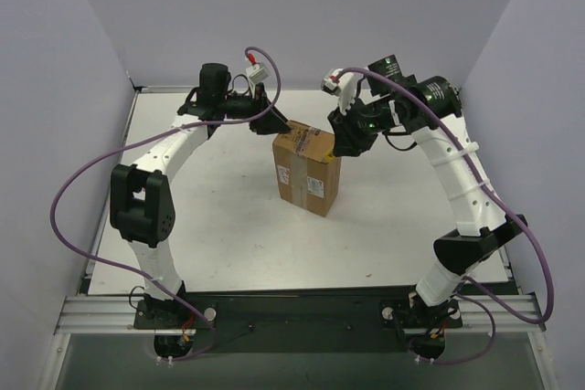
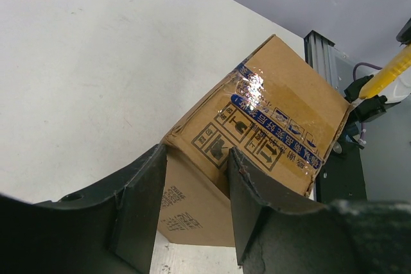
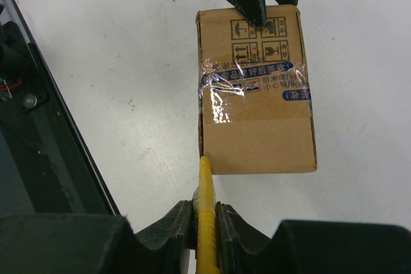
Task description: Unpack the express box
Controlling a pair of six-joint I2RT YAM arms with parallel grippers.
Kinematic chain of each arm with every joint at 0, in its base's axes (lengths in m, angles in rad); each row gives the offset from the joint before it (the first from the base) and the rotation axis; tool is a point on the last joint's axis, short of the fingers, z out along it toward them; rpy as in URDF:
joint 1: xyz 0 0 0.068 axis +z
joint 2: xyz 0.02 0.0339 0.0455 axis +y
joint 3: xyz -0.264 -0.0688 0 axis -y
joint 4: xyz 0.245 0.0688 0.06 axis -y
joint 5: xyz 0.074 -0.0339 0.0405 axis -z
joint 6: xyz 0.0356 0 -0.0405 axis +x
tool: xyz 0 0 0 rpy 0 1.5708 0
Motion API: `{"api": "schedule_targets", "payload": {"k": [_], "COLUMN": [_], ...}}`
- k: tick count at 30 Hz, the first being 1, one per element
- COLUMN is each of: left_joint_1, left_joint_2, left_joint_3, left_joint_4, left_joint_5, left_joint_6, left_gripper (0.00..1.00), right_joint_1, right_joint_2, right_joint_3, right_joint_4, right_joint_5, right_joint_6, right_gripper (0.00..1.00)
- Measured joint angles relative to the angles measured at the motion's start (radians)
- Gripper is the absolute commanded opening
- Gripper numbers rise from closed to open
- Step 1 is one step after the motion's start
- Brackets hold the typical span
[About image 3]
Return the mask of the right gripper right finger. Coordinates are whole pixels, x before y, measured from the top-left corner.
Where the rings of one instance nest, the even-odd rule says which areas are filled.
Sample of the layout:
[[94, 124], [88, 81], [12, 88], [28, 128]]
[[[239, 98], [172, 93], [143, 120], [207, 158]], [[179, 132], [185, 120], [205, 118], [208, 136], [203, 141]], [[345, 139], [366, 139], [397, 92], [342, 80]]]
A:
[[410, 231], [396, 225], [283, 220], [272, 237], [218, 203], [223, 273], [410, 273]]

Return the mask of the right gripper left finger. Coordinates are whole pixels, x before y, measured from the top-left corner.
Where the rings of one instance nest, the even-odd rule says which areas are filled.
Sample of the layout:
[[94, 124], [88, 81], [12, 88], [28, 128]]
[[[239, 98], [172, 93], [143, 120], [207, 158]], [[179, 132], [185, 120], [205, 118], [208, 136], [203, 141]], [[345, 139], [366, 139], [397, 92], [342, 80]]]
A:
[[124, 216], [1, 217], [1, 273], [187, 273], [190, 201], [134, 233]]

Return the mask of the yellow utility knife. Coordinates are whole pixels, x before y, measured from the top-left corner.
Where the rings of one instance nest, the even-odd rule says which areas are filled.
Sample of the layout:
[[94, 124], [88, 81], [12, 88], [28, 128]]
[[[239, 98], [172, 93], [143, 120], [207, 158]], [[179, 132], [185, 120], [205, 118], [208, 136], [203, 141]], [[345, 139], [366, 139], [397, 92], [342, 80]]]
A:
[[221, 273], [218, 267], [216, 242], [216, 199], [207, 157], [200, 157], [198, 187], [193, 193], [193, 208], [197, 217], [196, 273]]

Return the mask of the brown cardboard express box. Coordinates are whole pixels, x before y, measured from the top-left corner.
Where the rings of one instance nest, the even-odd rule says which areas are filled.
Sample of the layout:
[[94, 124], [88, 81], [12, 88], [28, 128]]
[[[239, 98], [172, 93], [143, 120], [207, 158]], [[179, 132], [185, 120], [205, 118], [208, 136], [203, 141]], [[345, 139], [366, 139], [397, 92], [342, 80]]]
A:
[[311, 91], [296, 6], [257, 30], [233, 9], [197, 13], [198, 139], [216, 175], [317, 169]]

